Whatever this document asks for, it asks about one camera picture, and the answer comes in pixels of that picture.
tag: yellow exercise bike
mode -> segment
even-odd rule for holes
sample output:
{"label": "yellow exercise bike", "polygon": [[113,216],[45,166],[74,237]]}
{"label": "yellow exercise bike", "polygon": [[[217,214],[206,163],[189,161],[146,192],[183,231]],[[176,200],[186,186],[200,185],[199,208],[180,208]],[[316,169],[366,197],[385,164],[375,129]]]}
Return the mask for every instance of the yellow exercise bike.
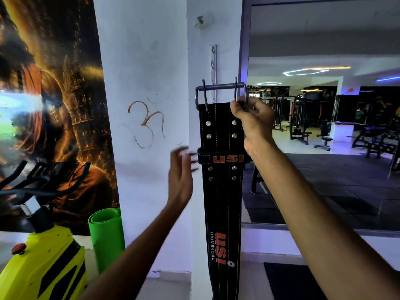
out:
{"label": "yellow exercise bike", "polygon": [[35,229],[25,243],[12,249],[13,257],[0,274],[0,300],[72,300],[86,285],[85,249],[72,237],[69,228],[55,226],[49,217],[53,197],[66,196],[85,180],[90,163],[70,188],[56,191],[68,181],[76,165],[38,163],[27,178],[11,189],[4,189],[23,171],[27,162],[0,182],[0,196],[16,195],[10,203],[21,207]]}

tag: hand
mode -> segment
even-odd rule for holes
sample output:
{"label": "hand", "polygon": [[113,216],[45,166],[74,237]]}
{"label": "hand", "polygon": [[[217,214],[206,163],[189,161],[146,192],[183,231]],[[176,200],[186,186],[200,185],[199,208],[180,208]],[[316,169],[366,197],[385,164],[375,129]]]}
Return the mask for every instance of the hand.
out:
{"label": "hand", "polygon": [[187,147],[179,147],[171,152],[171,169],[168,173],[168,202],[180,208],[184,208],[192,197],[193,179],[192,161],[193,153],[183,153]]}
{"label": "hand", "polygon": [[254,97],[248,97],[248,106],[254,106],[258,111],[251,108],[244,110],[236,101],[231,102],[230,109],[233,115],[243,123],[243,130],[246,135],[244,149],[252,156],[260,141],[267,141],[275,145],[272,138],[275,113],[261,99]]}

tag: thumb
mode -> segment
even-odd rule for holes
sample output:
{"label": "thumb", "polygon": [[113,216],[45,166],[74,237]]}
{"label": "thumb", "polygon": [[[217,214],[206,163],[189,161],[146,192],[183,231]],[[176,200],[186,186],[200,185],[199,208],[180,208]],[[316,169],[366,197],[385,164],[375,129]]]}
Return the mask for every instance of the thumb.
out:
{"label": "thumb", "polygon": [[236,101],[232,101],[230,103],[230,111],[238,119],[242,119],[246,115],[246,112],[243,110],[243,108],[240,106],[240,104]]}
{"label": "thumb", "polygon": [[190,154],[182,156],[182,177],[181,180],[191,179],[192,177],[192,159]]}

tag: metal buckle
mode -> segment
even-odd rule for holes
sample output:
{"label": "metal buckle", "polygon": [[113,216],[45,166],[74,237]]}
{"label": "metal buckle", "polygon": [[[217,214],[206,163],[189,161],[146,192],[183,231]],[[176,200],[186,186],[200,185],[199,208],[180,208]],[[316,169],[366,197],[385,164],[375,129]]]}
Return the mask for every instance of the metal buckle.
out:
{"label": "metal buckle", "polygon": [[235,78],[235,83],[228,83],[228,84],[215,84],[215,85],[206,85],[204,79],[203,79],[203,85],[196,87],[195,90],[195,96],[196,96],[196,109],[199,110],[199,99],[198,99],[198,92],[202,91],[204,92],[204,101],[206,105],[206,111],[208,112],[208,102],[207,102],[207,91],[210,90],[229,90],[229,89],[234,89],[234,100],[237,101],[237,89],[238,88],[243,88],[244,89],[244,107],[247,106],[247,101],[248,101],[248,92],[247,92],[247,85],[243,82],[238,83],[237,78]]}

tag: wall poster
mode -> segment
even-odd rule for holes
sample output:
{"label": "wall poster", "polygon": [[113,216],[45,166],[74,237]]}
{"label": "wall poster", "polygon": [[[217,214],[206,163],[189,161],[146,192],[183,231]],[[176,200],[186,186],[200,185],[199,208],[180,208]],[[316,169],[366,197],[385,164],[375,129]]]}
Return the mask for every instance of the wall poster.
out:
{"label": "wall poster", "polygon": [[[22,161],[92,167],[72,194],[53,198],[52,218],[89,235],[87,218],[119,206],[93,0],[0,0],[0,180]],[[0,197],[0,230],[30,232]]]}

